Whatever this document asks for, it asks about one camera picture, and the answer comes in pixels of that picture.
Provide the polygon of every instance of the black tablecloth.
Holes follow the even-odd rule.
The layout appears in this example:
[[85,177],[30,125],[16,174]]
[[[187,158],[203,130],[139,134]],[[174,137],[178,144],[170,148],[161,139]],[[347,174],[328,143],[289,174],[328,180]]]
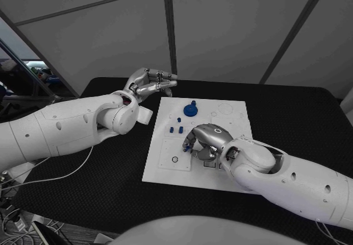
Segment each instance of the black tablecloth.
[[[122,89],[125,78],[96,78],[82,97]],[[312,221],[301,218],[259,195],[141,181],[161,93],[141,103],[154,111],[150,124],[135,124],[126,135],[93,147],[82,169],[67,178],[26,185],[13,204],[57,221],[112,232],[174,215],[206,215],[272,230],[308,244],[333,244]],[[353,127],[334,97],[322,88],[178,81],[174,97],[246,102],[253,138],[292,156],[320,163],[353,177]],[[70,173],[89,150],[52,158],[27,180]],[[330,227],[348,242],[353,232]]]

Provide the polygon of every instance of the white board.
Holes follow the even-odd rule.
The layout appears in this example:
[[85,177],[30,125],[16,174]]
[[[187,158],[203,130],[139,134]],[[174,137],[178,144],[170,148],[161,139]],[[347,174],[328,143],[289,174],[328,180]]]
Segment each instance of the white board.
[[[191,101],[196,101],[197,114],[187,117],[183,108]],[[217,160],[203,163],[191,158],[190,153],[183,152],[181,145],[188,132],[197,125],[207,123],[224,128],[233,138],[240,135],[252,138],[243,101],[161,98],[142,181],[255,194],[253,191],[239,189]],[[194,149],[201,149],[199,143],[194,144]]]

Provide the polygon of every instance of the silver robot hand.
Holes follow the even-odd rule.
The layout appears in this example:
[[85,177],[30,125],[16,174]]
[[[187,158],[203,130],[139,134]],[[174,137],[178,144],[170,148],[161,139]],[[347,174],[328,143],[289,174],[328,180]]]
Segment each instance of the silver robot hand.
[[[203,147],[200,151],[193,149],[196,140]],[[233,140],[229,132],[214,124],[201,124],[193,128],[183,143],[184,152],[201,161],[213,161],[222,153],[224,145]]]
[[177,85],[177,75],[148,68],[138,69],[128,78],[124,90],[134,94],[139,102],[157,91],[171,97],[171,89]]

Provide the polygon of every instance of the metal pole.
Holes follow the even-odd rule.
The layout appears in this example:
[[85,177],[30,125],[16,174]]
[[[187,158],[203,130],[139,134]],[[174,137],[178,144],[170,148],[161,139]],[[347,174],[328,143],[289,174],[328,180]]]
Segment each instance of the metal pole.
[[28,77],[31,78],[34,84],[37,83],[39,86],[41,87],[43,91],[46,92],[46,94],[50,97],[54,97],[59,99],[59,96],[54,95],[54,93],[52,92],[52,90],[49,89],[49,87],[44,85],[44,83],[41,82],[41,80],[39,79],[39,77],[34,75],[34,73],[31,72],[31,70],[28,69],[28,67],[26,66],[26,64],[23,63],[23,61],[20,60],[20,58],[17,57],[17,55],[14,54],[14,52],[11,51],[10,47],[5,45],[4,41],[0,38],[0,48],[4,50],[4,52],[7,53],[7,55],[11,57],[11,59],[14,60],[14,62],[18,64],[18,66],[24,69],[24,72],[27,73]]

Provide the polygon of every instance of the robotic hand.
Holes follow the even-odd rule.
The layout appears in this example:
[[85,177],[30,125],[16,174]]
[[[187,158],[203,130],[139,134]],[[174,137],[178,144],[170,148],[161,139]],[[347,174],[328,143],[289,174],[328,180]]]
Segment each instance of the robotic hand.
[[[193,150],[196,140],[200,151]],[[301,217],[353,230],[353,179],[285,152],[272,154],[266,147],[243,136],[233,139],[213,124],[194,127],[183,143],[184,152],[201,161],[219,158],[242,190],[253,190]]]
[[46,106],[0,124],[0,171],[46,157],[75,153],[125,134],[135,121],[148,124],[152,111],[138,105],[157,91],[171,96],[177,76],[141,68],[124,90]]

